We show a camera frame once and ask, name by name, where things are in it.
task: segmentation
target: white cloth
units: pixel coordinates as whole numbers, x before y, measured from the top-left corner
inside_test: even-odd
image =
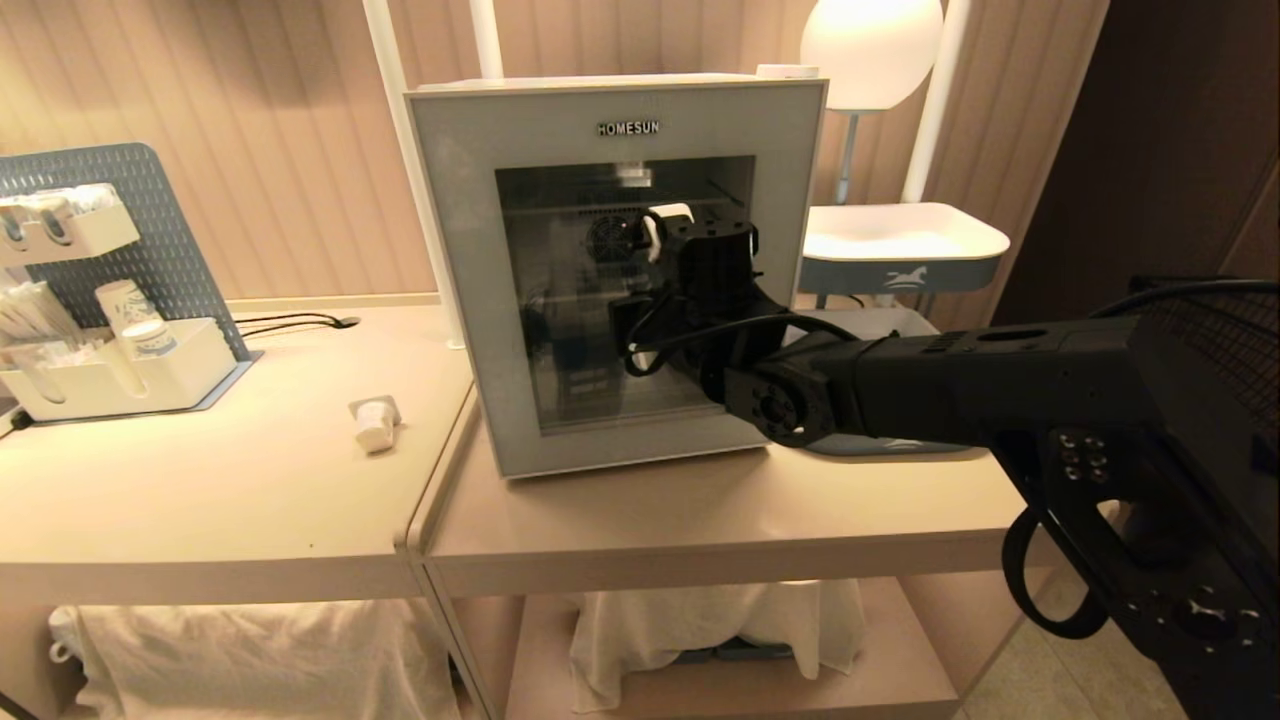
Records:
[[[64,610],[102,720],[460,720],[420,598]]]
[[[570,650],[575,712],[616,708],[625,674],[666,667],[681,651],[735,635],[791,646],[810,680],[819,664],[847,675],[865,626],[858,580],[611,591],[571,600],[581,611]]]

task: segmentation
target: wall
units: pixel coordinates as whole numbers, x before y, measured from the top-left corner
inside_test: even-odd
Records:
[[[1001,323],[1082,318],[1130,275],[1275,277],[1275,3],[1117,3]]]
[[[495,0],[512,76],[796,61],[813,1]],[[466,0],[389,3],[411,85],[479,74]],[[1106,5],[975,0],[927,199],[1016,251]],[[0,151],[154,145],[230,297],[433,288],[356,0],[5,0],[0,79]],[[923,97],[860,122],[850,201],[897,199]],[[844,135],[828,117],[819,202]],[[986,322],[1014,255],[934,319]]]
[[[0,152],[131,140],[229,297],[434,287],[358,1],[0,4]]]

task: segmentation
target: lower shelf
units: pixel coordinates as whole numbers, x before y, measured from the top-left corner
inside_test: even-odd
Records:
[[[577,611],[554,596],[530,596],[507,719],[948,720],[959,698],[899,582],[864,579],[861,594],[867,635],[849,676],[824,667],[817,680],[806,680],[792,660],[669,666],[627,675],[622,707],[582,716],[570,710],[568,652]]]
[[[73,705],[63,711],[59,720],[97,720],[97,712],[92,707]]]
[[[454,689],[458,691],[458,715],[462,716],[462,720],[484,720],[484,710],[471,702],[467,689],[462,687],[456,687]]]

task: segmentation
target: paper cup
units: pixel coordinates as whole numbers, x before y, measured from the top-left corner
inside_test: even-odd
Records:
[[[127,328],[147,320],[164,322],[156,313],[155,305],[151,305],[133,281],[106,283],[93,291],[93,295],[97,296],[97,304],[102,306],[102,314],[106,315],[106,322],[116,337],[124,337]]]

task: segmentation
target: white organizer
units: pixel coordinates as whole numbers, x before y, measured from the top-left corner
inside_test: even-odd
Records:
[[[0,231],[0,266],[33,265],[95,258],[137,241],[141,236],[123,204],[60,219],[65,234],[55,240],[40,220],[26,220],[20,241]]]
[[[1009,250],[1009,236],[942,202],[815,205],[804,255],[837,263],[984,260]]]
[[[3,370],[0,382],[36,420],[192,407],[234,369],[236,359],[212,318],[172,320],[169,328],[178,346],[161,356],[133,357],[111,341],[95,363],[33,370],[37,378]]]

